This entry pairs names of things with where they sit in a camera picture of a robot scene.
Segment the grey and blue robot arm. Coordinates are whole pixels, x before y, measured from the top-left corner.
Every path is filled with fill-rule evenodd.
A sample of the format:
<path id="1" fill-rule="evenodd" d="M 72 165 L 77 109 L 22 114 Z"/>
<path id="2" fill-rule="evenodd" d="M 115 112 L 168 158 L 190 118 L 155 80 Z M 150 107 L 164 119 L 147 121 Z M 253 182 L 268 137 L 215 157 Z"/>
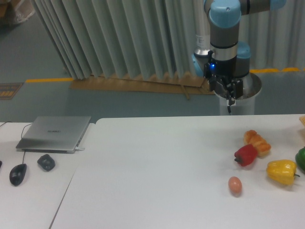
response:
<path id="1" fill-rule="evenodd" d="M 305 3 L 302 0 L 196 0 L 196 74 L 209 90 L 245 99 L 261 89 L 250 67 L 305 67 Z"/>

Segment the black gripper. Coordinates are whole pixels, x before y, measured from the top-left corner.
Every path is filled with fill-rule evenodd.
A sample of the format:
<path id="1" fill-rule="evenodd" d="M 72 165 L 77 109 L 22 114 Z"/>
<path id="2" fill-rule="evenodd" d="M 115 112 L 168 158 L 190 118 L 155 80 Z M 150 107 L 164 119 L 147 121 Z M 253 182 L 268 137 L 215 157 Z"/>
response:
<path id="1" fill-rule="evenodd" d="M 225 95 L 226 99 L 243 96 L 243 81 L 234 78 L 237 56 L 229 60 L 217 60 L 208 52 L 208 62 L 204 65 L 204 77 L 208 79 L 210 92 Z"/>

